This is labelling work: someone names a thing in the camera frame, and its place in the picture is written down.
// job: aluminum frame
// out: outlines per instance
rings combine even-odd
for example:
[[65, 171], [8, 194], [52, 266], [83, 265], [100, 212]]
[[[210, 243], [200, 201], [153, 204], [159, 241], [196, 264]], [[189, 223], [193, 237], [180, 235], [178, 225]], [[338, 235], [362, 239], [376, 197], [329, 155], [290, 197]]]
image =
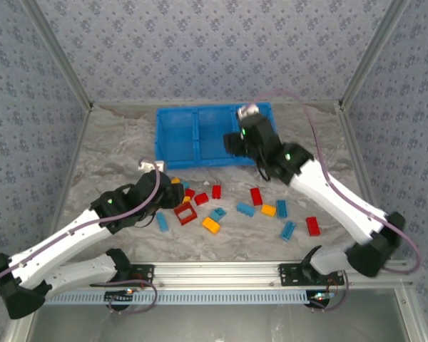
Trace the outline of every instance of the aluminum frame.
[[[317, 286], [282, 287], [279, 264], [291, 261], [225, 261], [225, 262], [154, 262], [156, 266], [153, 283], [159, 291], [205, 291], [205, 290], [271, 290], [317, 289]], [[408, 269], [406, 261], [394, 260], [387, 264], [394, 269]], [[376, 278], [367, 278], [353, 269], [348, 269], [350, 288], [394, 289], [400, 303], [401, 314], [411, 342], [428, 342], [428, 328], [414, 290], [412, 275], [382, 272]], [[31, 335], [34, 315], [12, 321], [6, 342], [24, 342]]]
[[367, 74], [371, 71], [377, 58], [379, 57], [389, 37], [393, 34], [404, 10], [409, 5], [410, 0], [392, 0], [376, 28], [374, 36], [363, 53], [362, 59], [358, 63], [353, 76], [350, 78], [344, 93], [342, 94], [342, 109], [348, 110], [355, 96], [360, 91]]
[[21, 0], [21, 4], [27, 15], [30, 17], [30, 20], [34, 23], [35, 29], [38, 31], [40, 37], [46, 44], [46, 47], [51, 53], [63, 76], [65, 76], [66, 81], [70, 85], [71, 90], [78, 99], [79, 103], [85, 110], [90, 109], [91, 102], [87, 96], [87, 93], [84, 90], [78, 75], [73, 69], [73, 66], [63, 51], [62, 46], [58, 42], [56, 35], [52, 31], [51, 25], [49, 25], [49, 22], [44, 16], [40, 6], [36, 0]]

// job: yellow lego brick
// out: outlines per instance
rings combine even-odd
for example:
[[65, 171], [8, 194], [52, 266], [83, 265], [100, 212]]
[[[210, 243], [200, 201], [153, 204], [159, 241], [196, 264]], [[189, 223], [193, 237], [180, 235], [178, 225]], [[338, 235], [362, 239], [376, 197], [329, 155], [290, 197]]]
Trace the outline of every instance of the yellow lego brick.
[[262, 213], [271, 217], [274, 217], [276, 215], [276, 207], [272, 207], [268, 204], [264, 204], [262, 206]]
[[201, 224], [213, 234], [219, 232], [220, 225], [210, 217], [206, 217]]

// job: blue lego brick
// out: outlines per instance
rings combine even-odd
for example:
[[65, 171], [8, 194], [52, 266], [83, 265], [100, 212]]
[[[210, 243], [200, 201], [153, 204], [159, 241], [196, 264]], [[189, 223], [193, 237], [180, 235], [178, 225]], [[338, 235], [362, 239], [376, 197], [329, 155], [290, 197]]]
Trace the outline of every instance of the blue lego brick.
[[163, 216], [163, 214], [161, 212], [157, 212], [156, 218], [157, 218], [157, 222], [158, 222], [158, 226], [160, 228], [160, 231], [163, 233], [167, 232], [168, 231], [168, 224], [166, 223], [166, 219]]
[[223, 208], [217, 208], [210, 213], [209, 217], [214, 221], [219, 222], [226, 214], [227, 212]]
[[282, 230], [282, 233], [280, 233], [280, 238], [284, 239], [285, 241], [290, 240], [290, 237], [292, 236], [293, 230], [295, 229], [296, 224], [289, 221], [285, 224], [284, 229]]
[[277, 218], [278, 219], [286, 219], [287, 218], [287, 203], [285, 199], [279, 199], [276, 201], [277, 208]]
[[250, 217], [254, 216], [255, 214], [255, 208], [244, 203], [238, 203], [238, 205], [236, 206], [236, 210]]
[[[276, 130], [271, 104], [256, 103]], [[192, 167], [254, 165], [248, 157], [235, 157], [226, 151], [223, 135], [240, 131], [236, 112], [243, 105], [201, 105], [159, 108], [156, 114], [156, 160], [168, 170]]]

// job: black mount bracket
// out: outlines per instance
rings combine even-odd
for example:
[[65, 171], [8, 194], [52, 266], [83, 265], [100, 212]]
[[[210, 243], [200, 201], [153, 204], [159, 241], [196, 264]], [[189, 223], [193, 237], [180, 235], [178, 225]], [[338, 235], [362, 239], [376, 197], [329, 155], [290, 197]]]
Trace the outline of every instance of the black mount bracket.
[[341, 286], [345, 284], [344, 276], [339, 272], [309, 279], [303, 274], [303, 266], [300, 262], [280, 264], [278, 270], [282, 286], [333, 286], [335, 284]]
[[[152, 264], [132, 264], [130, 273], [125, 280], [146, 280], [152, 283], [154, 279], [154, 271], [156, 267]], [[148, 287], [148, 285], [142, 284], [142, 286], [138, 283], [131, 282], [130, 284], [124, 284], [121, 286], [129, 286], [131, 288], [137, 287]], [[103, 296], [103, 300], [108, 303], [110, 301], [118, 301], [123, 304], [114, 304], [111, 305], [111, 308], [116, 311], [125, 310], [130, 306], [130, 303], [133, 300], [133, 294], [127, 294], [126, 290], [119, 291], [107, 291]]]

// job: cable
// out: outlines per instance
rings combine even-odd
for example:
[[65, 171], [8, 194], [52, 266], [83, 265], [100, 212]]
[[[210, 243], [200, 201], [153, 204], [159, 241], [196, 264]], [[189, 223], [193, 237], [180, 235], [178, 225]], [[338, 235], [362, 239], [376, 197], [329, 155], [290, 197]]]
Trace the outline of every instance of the cable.
[[322, 167], [323, 176], [325, 177], [325, 180], [327, 181], [327, 184], [332, 188], [332, 190], [341, 197], [344, 201], [346, 201], [348, 204], [353, 206], [355, 209], [360, 211], [361, 213], [367, 215], [371, 219], [381, 223], [382, 225], [386, 226], [387, 228], [391, 229], [394, 233], [398, 234], [401, 238], [406, 240], [406, 242], [411, 246], [411, 248], [414, 250], [416, 261], [415, 265], [411, 267], [411, 269], [408, 270], [397, 270], [397, 269], [389, 269], [388, 267], [383, 267], [385, 271], [388, 271], [390, 273], [397, 273], [397, 274], [409, 274], [414, 273], [416, 270], [420, 268], [420, 265], [422, 263], [422, 255], [420, 253], [419, 247], [411, 240], [410, 237], [408, 237], [404, 232], [396, 228], [393, 224], [389, 223], [388, 221], [384, 220], [381, 217], [376, 216], [375, 214], [368, 212], [365, 208], [359, 206], [357, 203], [353, 202], [349, 197], [345, 196], [339, 189], [336, 188], [336, 186], [332, 183], [330, 179], [330, 175], [328, 173], [327, 166], [325, 164], [325, 159], [322, 154], [321, 145], [319, 141], [318, 131], [315, 126], [314, 120], [312, 119], [311, 115], [309, 114], [309, 110], [307, 109], [307, 106], [303, 103], [302, 98], [297, 94], [293, 93], [292, 91], [285, 90], [285, 89], [275, 89], [270, 92], [264, 93], [262, 95], [259, 95], [256, 97], [251, 103], [249, 103], [244, 111], [246, 111], [252, 104], [260, 102], [261, 100], [264, 100], [265, 98], [269, 96], [274, 96], [278, 94], [288, 95], [292, 98], [294, 98], [296, 101], [298, 101], [302, 105], [302, 109], [305, 111], [305, 114], [307, 116], [307, 120], [309, 121], [309, 124], [311, 126], [312, 134], [314, 135], [315, 140], [315, 147], [317, 148], [317, 154], [319, 156], [319, 162], [320, 166]]
[[340, 302], [338, 304], [326, 309], [321, 303], [317, 303], [317, 301], [314, 301], [312, 299], [309, 300], [312, 304], [320, 307], [320, 309], [317, 309], [317, 310], [321, 310], [321, 311], [325, 311], [325, 312], [334, 311], [334, 310], [338, 309], [339, 307], [341, 307], [341, 305], [343, 305], [343, 303], [346, 301], [347, 297], [349, 296], [349, 277], [347, 276], [346, 271], [342, 271], [342, 273], [344, 273], [344, 278], [345, 278], [345, 291], [344, 291], [344, 294], [342, 295]]
[[[339, 290], [339, 286], [337, 285], [337, 282], [333, 279], [333, 278], [328, 278], [327, 279], [328, 282], [332, 282], [334, 285], [336, 285], [336, 292], [335, 292], [335, 296], [337, 295], [337, 291]], [[330, 291], [330, 285], [327, 285], [327, 291]]]
[[[144, 158], [141, 158], [138, 161], [138, 166], [141, 166], [141, 163], [142, 163], [143, 160], [144, 160]], [[157, 164], [155, 162], [152, 162], [152, 161], [150, 161], [150, 163], [154, 166], [154, 169], [156, 170], [156, 185], [153, 188], [153, 190], [152, 190], [151, 194], [149, 195], [149, 197], [146, 198], [143, 203], [141, 203], [137, 207], [133, 208], [132, 210], [124, 212], [123, 214], [120, 214], [120, 215], [116, 215], [116, 216], [112, 216], [112, 217], [104, 217], [103, 219], [93, 219], [91, 221], [84, 222], [83, 224], [80, 224], [80, 225], [74, 227], [73, 229], [69, 230], [69, 232], [71, 234], [74, 234], [78, 230], [83, 229], [83, 228], [85, 228], [87, 226], [90, 226], [91, 224], [105, 223], [105, 222], [116, 221], [117, 219], [123, 219], [124, 217], [128, 217], [130, 215], [133, 215], [136, 212], [138, 212], [141, 209], [143, 209], [154, 198], [154, 196], [157, 194], [158, 187], [160, 186], [160, 171], [159, 171], [159, 169], [157, 167]], [[53, 245], [55, 245], [57, 242], [61, 241], [62, 239], [65, 239], [67, 236], [68, 236], [68, 234], [63, 234], [63, 235], [55, 238], [51, 242], [48, 242], [47, 244], [45, 244], [44, 246], [42, 246], [40, 249], [37, 249], [36, 251], [34, 251], [33, 253], [31, 253], [28, 257], [22, 259], [21, 262], [19, 262], [18, 264], [14, 265], [12, 267], [9, 267], [8, 269], [5, 269], [4, 271], [0, 272], [0, 279], [3, 278], [4, 276], [6, 276], [7, 274], [11, 273], [12, 271], [14, 271], [15, 269], [17, 269], [18, 267], [25, 265], [27, 262], [29, 262], [30, 260], [32, 260], [34, 257], [36, 257], [40, 253], [46, 251], [48, 248], [52, 247]]]
[[155, 214], [155, 213], [153, 213], [153, 214], [152, 214], [151, 219], [149, 220], [149, 222], [148, 222], [148, 223], [146, 223], [146, 224], [145, 224], [145, 225], [143, 225], [143, 226], [138, 226], [138, 227], [135, 227], [135, 228], [146, 228], [149, 224], [151, 224], [151, 223], [152, 223], [152, 221], [154, 220], [154, 217], [156, 217], [156, 214]]
[[98, 286], [115, 286], [115, 285], [126, 285], [126, 284], [130, 284], [130, 283], [138, 283], [138, 284], [144, 284], [147, 285], [149, 287], [152, 288], [152, 290], [154, 290], [154, 299], [152, 300], [152, 303], [150, 303], [149, 305], [147, 305], [147, 307], [145, 307], [144, 309], [139, 309], [139, 310], [131, 310], [131, 311], [117, 311], [114, 310], [113, 307], [111, 306], [111, 304], [113, 303], [114, 299], [117, 296], [113, 296], [109, 302], [108, 302], [108, 308], [111, 311], [111, 313], [116, 312], [119, 315], [135, 315], [135, 314], [142, 314], [144, 312], [147, 312], [149, 310], [151, 310], [154, 306], [156, 306], [157, 303], [157, 296], [158, 296], [158, 291], [157, 288], [155, 287], [154, 284], [152, 284], [149, 281], [146, 280], [142, 280], [142, 279], [134, 279], [134, 280], [123, 280], [123, 281], [111, 281], [111, 282], [107, 282], [107, 283], [97, 283], [94, 285], [98, 285]]
[[[266, 163], [265, 157], [263, 156], [263, 151], [261, 148], [258, 149], [258, 152], [260, 153], [260, 159], [262, 160], [263, 166], [267, 167], [268, 164]], [[269, 182], [271, 180], [271, 177], [268, 173], [266, 173], [265, 170], [262, 170], [261, 166], [257, 166], [258, 173], [260, 173], [260, 176], [266, 181]]]

